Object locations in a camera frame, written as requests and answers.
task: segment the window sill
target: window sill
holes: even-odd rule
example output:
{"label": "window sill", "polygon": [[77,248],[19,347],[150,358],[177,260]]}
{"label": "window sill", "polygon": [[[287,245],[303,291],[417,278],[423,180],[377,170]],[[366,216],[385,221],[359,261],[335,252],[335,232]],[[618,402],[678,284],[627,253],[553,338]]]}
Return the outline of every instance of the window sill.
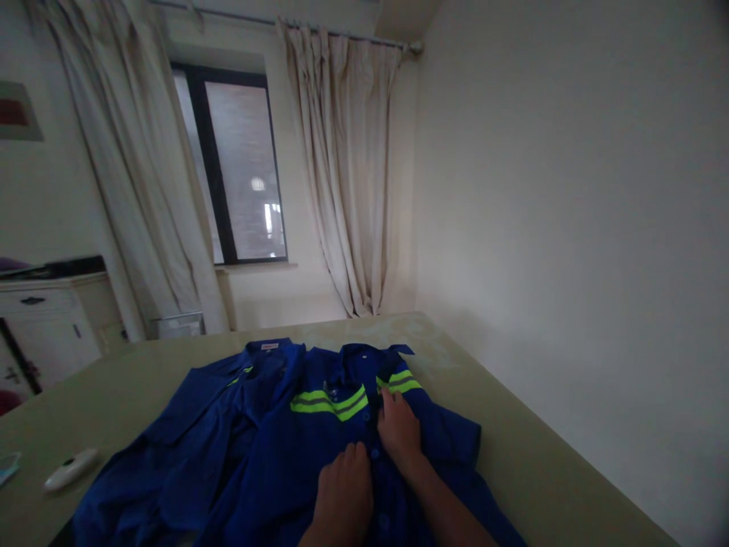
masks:
{"label": "window sill", "polygon": [[221,264],[215,266],[216,274],[243,274],[267,272],[272,270],[290,270],[298,267],[295,262],[261,262],[259,264]]}

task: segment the drawer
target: drawer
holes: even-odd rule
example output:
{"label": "drawer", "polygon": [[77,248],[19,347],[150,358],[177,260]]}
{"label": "drawer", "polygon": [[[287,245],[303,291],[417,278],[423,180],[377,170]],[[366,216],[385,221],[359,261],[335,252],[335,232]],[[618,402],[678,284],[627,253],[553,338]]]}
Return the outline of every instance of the drawer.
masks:
{"label": "drawer", "polygon": [[74,307],[74,294],[65,289],[40,289],[0,292],[0,317],[44,313]]}

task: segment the curtain rod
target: curtain rod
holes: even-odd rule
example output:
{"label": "curtain rod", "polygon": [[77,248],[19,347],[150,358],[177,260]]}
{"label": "curtain rod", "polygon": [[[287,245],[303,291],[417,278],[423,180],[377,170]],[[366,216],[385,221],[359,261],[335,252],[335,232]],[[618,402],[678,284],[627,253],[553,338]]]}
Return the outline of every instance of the curtain rod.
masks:
{"label": "curtain rod", "polygon": [[[184,10],[184,11],[190,11],[190,7],[187,5],[180,5],[176,4],[174,2],[167,2],[166,0],[149,0],[149,3],[155,6],[159,6],[161,8],[172,8],[172,9],[178,9],[178,10]],[[269,25],[271,27],[276,26],[276,22],[274,19],[265,19],[263,17],[252,17],[250,15],[239,15],[239,14],[232,14],[227,13],[225,11],[218,11],[218,10],[212,10],[207,8],[192,8],[192,11],[194,11],[197,14],[200,15],[214,15],[216,17],[227,17],[228,19],[236,19],[238,21],[248,21],[250,23],[259,23],[259,24],[265,24]],[[289,27],[294,28],[301,28],[302,25],[299,23],[291,24],[288,21],[284,20],[284,22],[289,25]],[[319,31],[319,27],[316,26],[310,26],[310,28],[314,32]],[[413,43],[404,43],[404,42],[396,42],[394,40],[386,40],[384,38],[375,38],[373,36],[356,36],[354,34],[349,33],[343,33],[343,32],[336,32],[333,30],[328,30],[327,32],[333,36],[346,36],[347,38],[350,38],[352,40],[364,40],[365,42],[371,42],[374,44],[381,44],[382,46],[391,46],[400,48],[403,52],[413,52],[415,54],[418,54],[422,52],[423,46],[420,42],[413,42]]]}

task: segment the reflective stripe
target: reflective stripe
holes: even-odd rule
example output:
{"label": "reflective stripe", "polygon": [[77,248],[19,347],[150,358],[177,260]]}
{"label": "reflective stripe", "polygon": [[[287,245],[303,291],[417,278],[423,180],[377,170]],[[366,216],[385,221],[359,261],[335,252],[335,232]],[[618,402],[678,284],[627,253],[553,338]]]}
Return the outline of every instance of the reflective stripe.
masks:
{"label": "reflective stripe", "polygon": [[346,422],[367,405],[368,400],[367,394],[365,393],[365,386],[362,386],[357,393],[340,403],[333,402],[325,391],[305,391],[293,398],[291,401],[291,410],[307,414],[331,412],[339,420]]}
{"label": "reflective stripe", "polygon": [[391,393],[399,391],[400,393],[406,393],[411,389],[422,389],[423,387],[412,377],[412,372],[408,369],[398,372],[390,376],[390,381],[385,382],[384,380],[377,379],[377,386],[382,388],[387,386],[387,389]]}
{"label": "reflective stripe", "polygon": [[402,372],[397,372],[396,374],[390,376],[390,385],[395,384],[397,381],[400,381],[404,378],[412,378],[412,372],[410,372],[407,368]]}
{"label": "reflective stripe", "polygon": [[[252,371],[252,370],[253,370],[253,367],[247,367],[247,368],[244,368],[244,369],[243,369],[243,372],[244,372],[245,374],[247,374],[248,372],[250,372],[250,371]],[[233,380],[233,381],[232,381],[232,382],[231,382],[230,384],[226,385],[226,387],[231,387],[231,386],[232,386],[233,384],[237,384],[237,383],[238,383],[238,380],[240,380],[240,379],[241,379],[241,377],[240,377],[240,376],[238,376],[238,377],[237,377],[237,378],[236,378],[235,380]]]}

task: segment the blue work uniform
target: blue work uniform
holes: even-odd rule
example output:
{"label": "blue work uniform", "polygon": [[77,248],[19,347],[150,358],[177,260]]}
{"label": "blue work uniform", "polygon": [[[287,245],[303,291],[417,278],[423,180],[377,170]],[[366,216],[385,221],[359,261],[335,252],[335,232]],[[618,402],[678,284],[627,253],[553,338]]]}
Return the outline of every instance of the blue work uniform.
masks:
{"label": "blue work uniform", "polygon": [[358,441],[369,450],[374,493],[366,544],[435,545],[377,433],[384,385],[408,401],[425,456],[494,540],[501,547],[525,545],[475,471],[481,426],[433,403],[400,353],[412,351],[349,344],[338,353],[306,353],[294,397],[265,415],[245,472],[221,494],[196,547],[297,545],[314,514],[319,472]]}
{"label": "blue work uniform", "polygon": [[176,545],[245,468],[265,415],[288,406],[305,346],[288,338],[193,368],[162,415],[99,473],[74,515],[78,547]]}

